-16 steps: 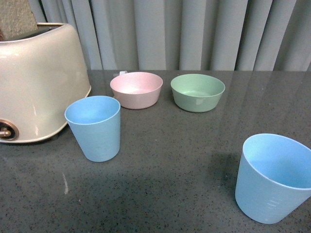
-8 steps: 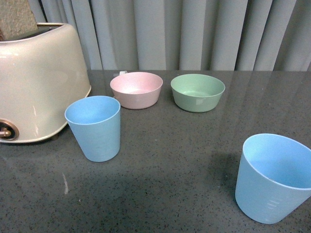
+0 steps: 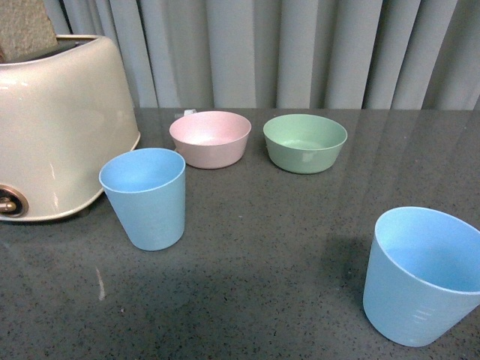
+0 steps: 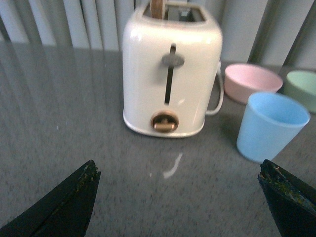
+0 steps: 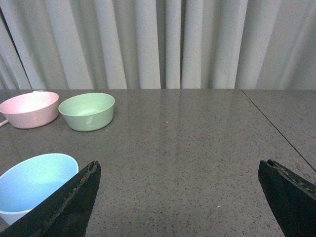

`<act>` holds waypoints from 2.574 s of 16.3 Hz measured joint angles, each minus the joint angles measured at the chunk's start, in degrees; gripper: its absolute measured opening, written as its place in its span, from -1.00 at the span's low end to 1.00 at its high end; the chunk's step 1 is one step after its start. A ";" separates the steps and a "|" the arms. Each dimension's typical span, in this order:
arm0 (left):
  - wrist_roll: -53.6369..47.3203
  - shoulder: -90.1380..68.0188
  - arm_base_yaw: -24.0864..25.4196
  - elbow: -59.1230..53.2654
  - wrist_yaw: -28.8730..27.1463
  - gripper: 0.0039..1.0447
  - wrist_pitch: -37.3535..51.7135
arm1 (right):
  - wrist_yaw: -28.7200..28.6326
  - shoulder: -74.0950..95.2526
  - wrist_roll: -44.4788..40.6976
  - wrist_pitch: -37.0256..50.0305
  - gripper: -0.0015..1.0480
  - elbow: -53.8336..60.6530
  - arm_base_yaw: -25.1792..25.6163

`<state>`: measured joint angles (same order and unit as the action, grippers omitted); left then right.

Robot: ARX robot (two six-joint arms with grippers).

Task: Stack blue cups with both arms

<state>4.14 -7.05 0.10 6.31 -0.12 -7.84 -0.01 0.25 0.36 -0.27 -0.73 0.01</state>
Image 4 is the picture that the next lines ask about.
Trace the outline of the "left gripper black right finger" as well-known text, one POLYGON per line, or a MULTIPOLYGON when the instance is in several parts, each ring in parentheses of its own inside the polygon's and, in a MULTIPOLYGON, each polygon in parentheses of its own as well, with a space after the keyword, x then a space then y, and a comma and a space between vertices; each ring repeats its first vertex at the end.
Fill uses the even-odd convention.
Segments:
POLYGON ((282 237, 316 235, 316 190, 270 160, 260 165, 259 184, 282 237))

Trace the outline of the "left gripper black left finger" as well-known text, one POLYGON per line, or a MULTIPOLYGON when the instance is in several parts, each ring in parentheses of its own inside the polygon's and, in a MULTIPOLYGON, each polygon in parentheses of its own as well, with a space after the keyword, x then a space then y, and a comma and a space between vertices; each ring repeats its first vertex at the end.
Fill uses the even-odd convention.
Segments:
POLYGON ((87 161, 33 206, 3 226, 2 237, 83 237, 101 173, 87 161))

